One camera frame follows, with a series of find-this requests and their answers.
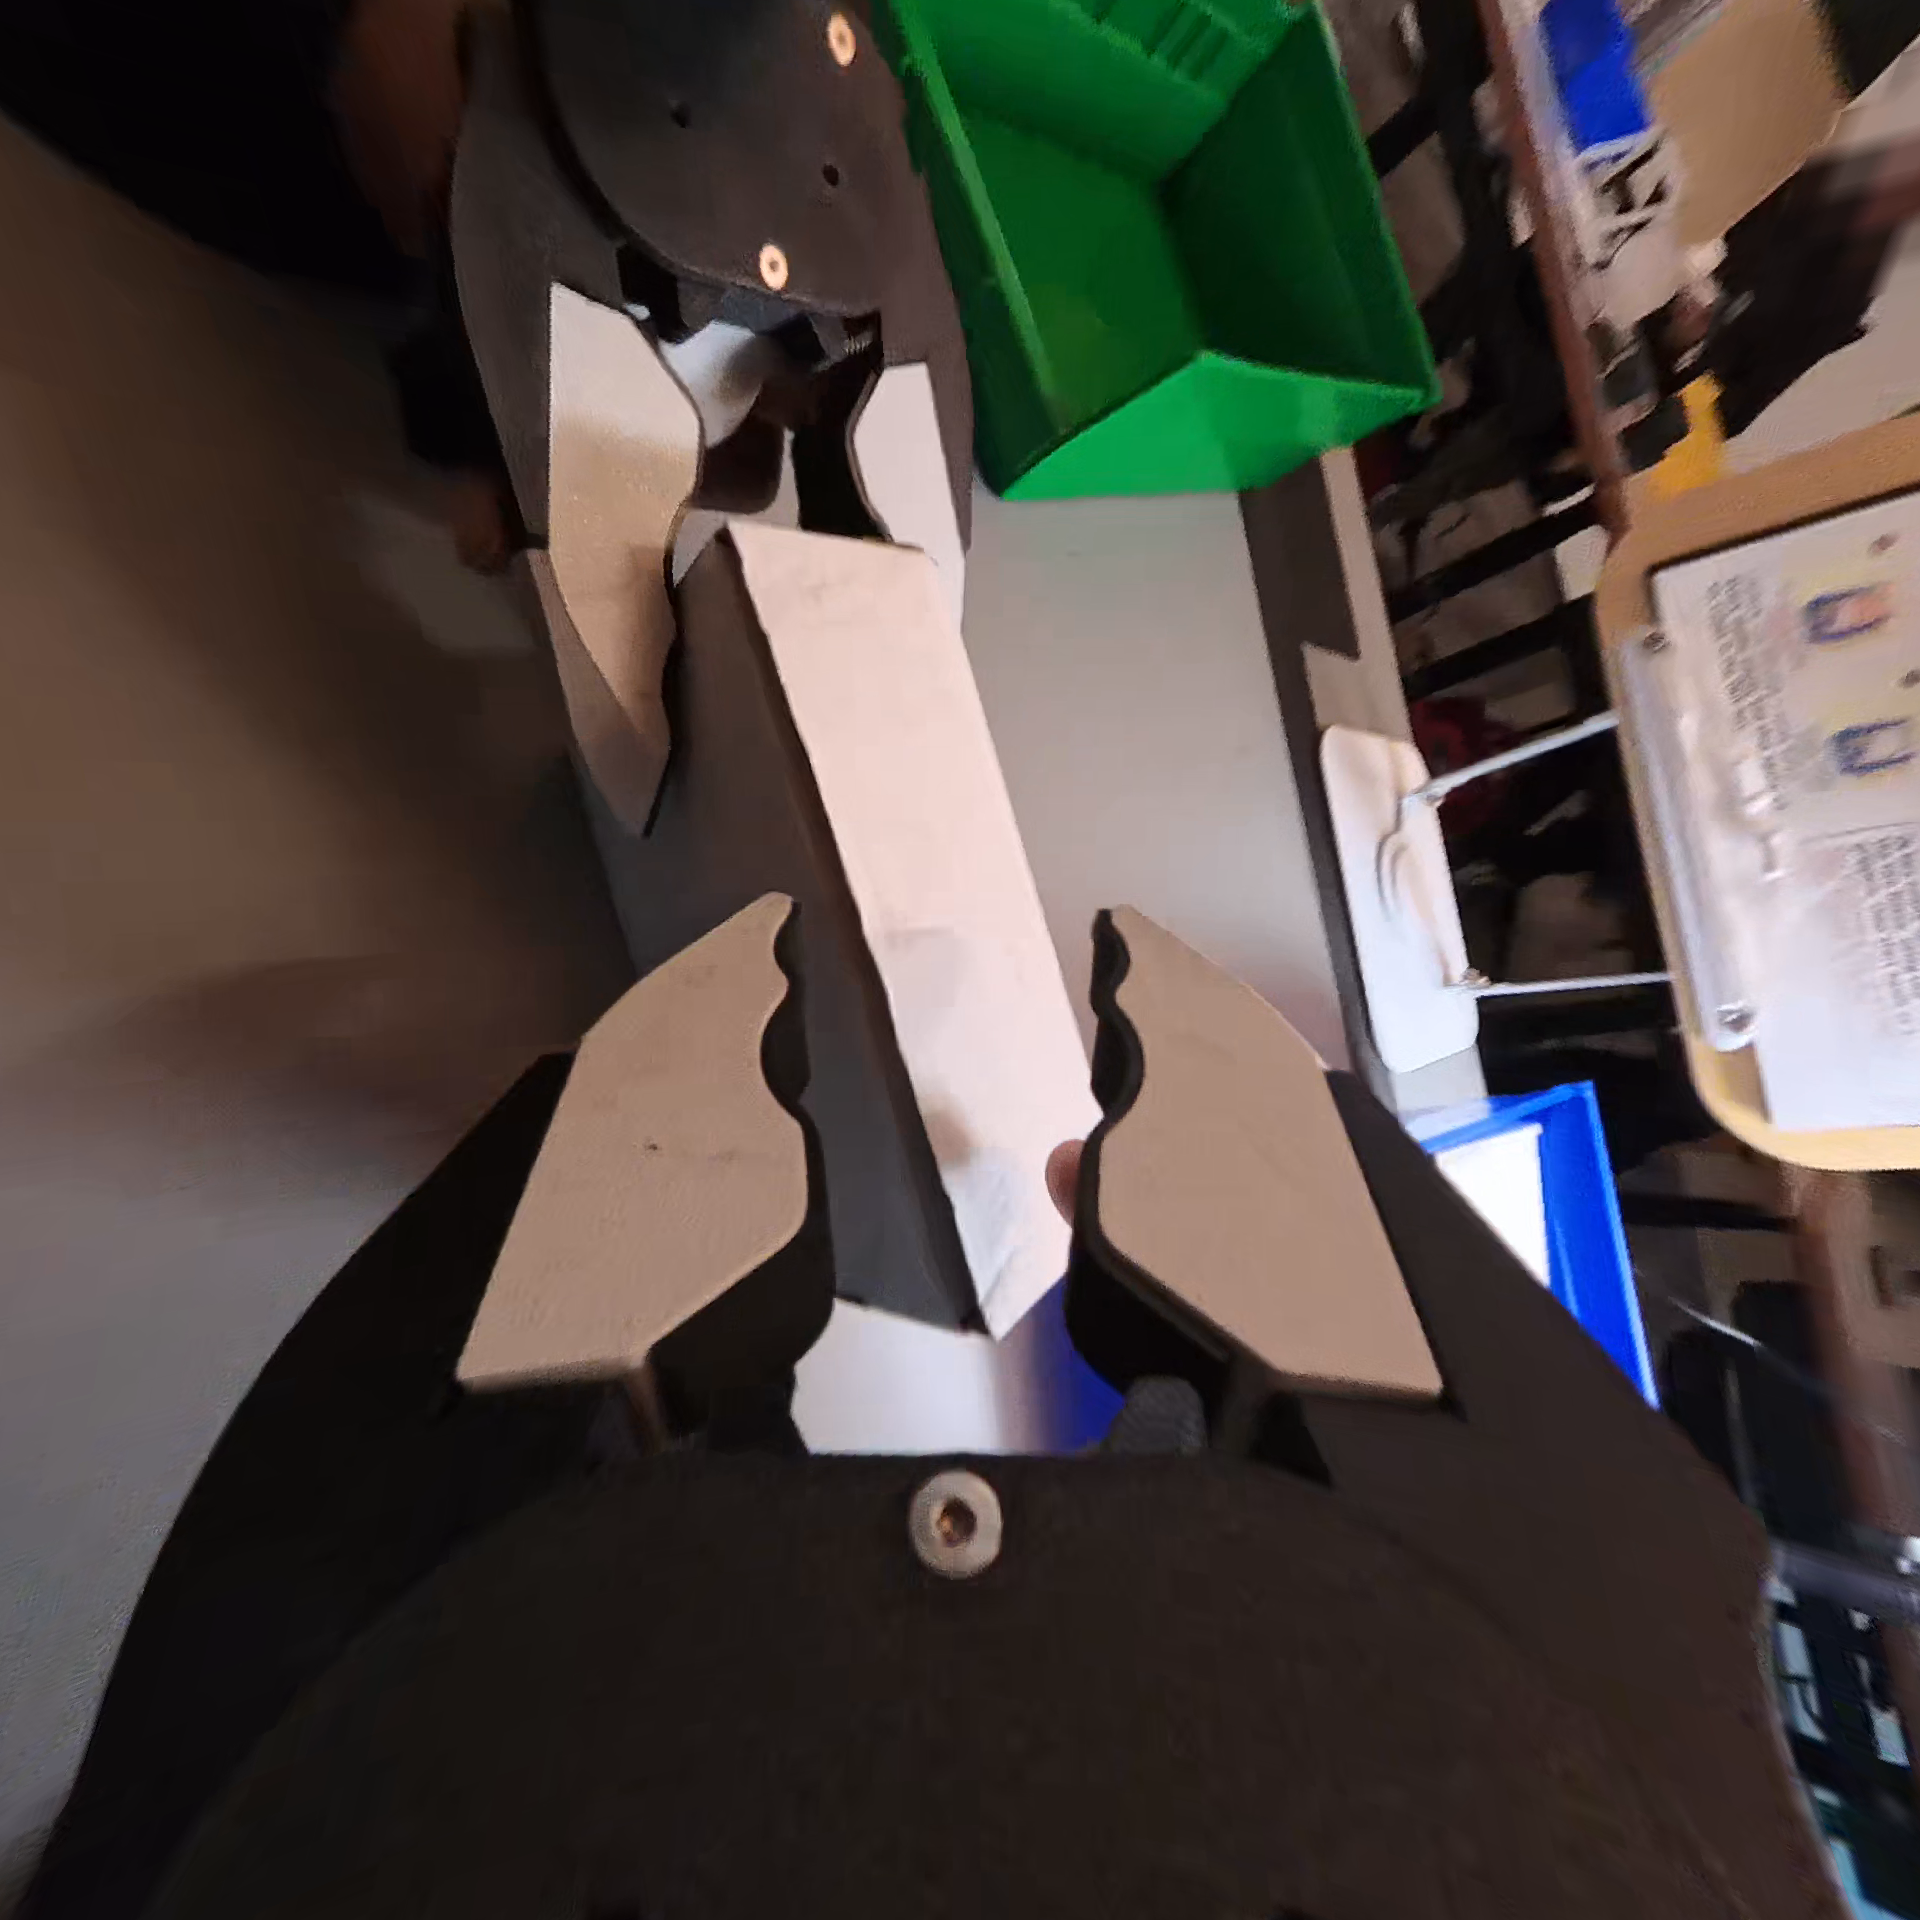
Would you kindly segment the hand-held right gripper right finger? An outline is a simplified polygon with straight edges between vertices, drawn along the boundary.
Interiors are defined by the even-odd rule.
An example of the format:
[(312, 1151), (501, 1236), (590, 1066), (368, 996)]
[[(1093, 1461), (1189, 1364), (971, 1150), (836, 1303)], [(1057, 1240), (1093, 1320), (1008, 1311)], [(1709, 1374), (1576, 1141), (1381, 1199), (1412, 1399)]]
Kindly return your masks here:
[(1094, 916), (1097, 1120), (1077, 1170), (1073, 1277), (1145, 1326), (1281, 1386), (1432, 1405), (1445, 1377), (1324, 1055), (1228, 969), (1132, 905)]

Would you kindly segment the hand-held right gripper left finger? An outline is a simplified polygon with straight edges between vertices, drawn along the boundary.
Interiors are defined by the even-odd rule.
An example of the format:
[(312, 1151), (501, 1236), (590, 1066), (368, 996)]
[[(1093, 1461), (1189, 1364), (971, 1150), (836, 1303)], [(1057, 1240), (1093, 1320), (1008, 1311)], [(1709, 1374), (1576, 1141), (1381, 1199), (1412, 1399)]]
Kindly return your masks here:
[(805, 1116), (797, 905), (758, 895), (583, 1034), (455, 1377), (630, 1381), (671, 1402), (782, 1383), (832, 1316), (832, 1231)]

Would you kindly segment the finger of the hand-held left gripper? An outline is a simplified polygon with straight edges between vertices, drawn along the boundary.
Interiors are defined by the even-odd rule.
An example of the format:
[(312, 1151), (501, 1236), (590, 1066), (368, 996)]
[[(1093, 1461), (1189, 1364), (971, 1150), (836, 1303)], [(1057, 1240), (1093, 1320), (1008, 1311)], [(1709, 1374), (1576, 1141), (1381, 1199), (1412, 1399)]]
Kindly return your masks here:
[(891, 544), (933, 562), (968, 556), (968, 473), (949, 464), (943, 420), (923, 362), (885, 365), (855, 410), (855, 480)]
[(583, 768), (616, 824), (647, 832), (671, 746), (670, 553), (696, 488), (703, 430), (630, 316), (555, 284), (547, 328), (535, 598)]

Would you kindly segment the white cardboard mailer box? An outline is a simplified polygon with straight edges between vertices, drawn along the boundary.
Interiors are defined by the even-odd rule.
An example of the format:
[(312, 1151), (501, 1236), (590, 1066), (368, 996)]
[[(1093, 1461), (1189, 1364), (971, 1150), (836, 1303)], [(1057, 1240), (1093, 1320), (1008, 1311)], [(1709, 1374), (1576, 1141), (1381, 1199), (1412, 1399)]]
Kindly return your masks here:
[(1527, 1120), (1475, 1141), (1436, 1143), (1429, 1154), (1501, 1246), (1536, 1281), (1549, 1286), (1551, 1239), (1541, 1122)]
[(595, 822), (630, 959), (785, 895), (840, 1296), (1008, 1337), (1064, 1274), (1044, 1162), (1097, 1111), (939, 572), (736, 521), (677, 607), (652, 826)]

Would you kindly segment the green plastic bin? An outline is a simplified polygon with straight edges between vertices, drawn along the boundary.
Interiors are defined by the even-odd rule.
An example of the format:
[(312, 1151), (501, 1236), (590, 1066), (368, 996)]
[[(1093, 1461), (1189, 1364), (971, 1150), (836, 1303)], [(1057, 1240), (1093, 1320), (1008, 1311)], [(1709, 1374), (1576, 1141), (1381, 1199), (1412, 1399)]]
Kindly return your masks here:
[(1259, 488), (1437, 400), (1319, 4), (894, 2), (1003, 498)]

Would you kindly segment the grey desk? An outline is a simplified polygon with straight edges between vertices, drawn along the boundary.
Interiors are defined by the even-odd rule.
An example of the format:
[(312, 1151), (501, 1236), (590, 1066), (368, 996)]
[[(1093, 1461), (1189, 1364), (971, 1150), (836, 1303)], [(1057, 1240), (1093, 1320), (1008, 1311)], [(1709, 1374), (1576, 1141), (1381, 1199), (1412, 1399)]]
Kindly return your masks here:
[(4, 125), (4, 1906), (283, 1334), (625, 984), (344, 312)]

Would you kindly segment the wooden board document stand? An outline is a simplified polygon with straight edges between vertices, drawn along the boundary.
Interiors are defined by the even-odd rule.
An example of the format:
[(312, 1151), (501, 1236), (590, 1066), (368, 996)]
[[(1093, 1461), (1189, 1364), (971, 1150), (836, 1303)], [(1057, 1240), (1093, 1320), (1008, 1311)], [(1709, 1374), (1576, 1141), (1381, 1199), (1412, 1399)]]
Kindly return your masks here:
[[(1459, 1054), (1479, 1034), (1479, 1007), (1499, 996), (1669, 984), (1693, 1090), (1725, 1133), (1800, 1167), (1915, 1170), (1915, 1125), (1788, 1132), (1764, 1116), (1755, 1072), (1707, 1046), (1678, 951), (1669, 863), (1649, 812), (1647, 756), (1624, 695), (1628, 663), (1649, 631), (1653, 568), (1703, 548), (1915, 492), (1915, 482), (1918, 420), (1900, 416), (1789, 460), (1653, 500), (1600, 567), (1592, 624), (1607, 692), (1595, 717), (1451, 775), (1430, 775), (1425, 761), (1392, 736), (1355, 727), (1327, 727), (1320, 733), (1320, 769), (1359, 961), (1363, 1006), (1387, 1070), (1415, 1072)], [(1641, 973), (1493, 980), (1475, 970), (1468, 958), (1437, 808), (1468, 784), (1515, 775), (1528, 761), (1595, 737), (1619, 750), (1664, 959)]]

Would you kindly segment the printed instruction sheet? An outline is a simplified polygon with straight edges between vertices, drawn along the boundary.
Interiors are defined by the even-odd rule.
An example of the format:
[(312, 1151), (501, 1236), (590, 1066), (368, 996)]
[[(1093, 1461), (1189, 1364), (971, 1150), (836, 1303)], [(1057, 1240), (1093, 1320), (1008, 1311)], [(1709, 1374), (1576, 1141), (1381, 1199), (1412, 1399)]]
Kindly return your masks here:
[(1647, 575), (1624, 695), (1703, 1038), (1788, 1132), (1918, 1120), (1918, 500)]

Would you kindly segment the small blue plastic bin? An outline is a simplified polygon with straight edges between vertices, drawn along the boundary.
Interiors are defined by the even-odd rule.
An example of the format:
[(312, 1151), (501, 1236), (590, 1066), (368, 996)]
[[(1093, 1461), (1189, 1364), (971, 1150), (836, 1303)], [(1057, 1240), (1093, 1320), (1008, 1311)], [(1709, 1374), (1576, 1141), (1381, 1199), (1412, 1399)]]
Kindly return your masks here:
[(1615, 2), (1542, 2), (1539, 34), (1575, 152), (1595, 152), (1647, 130), (1637, 40)]

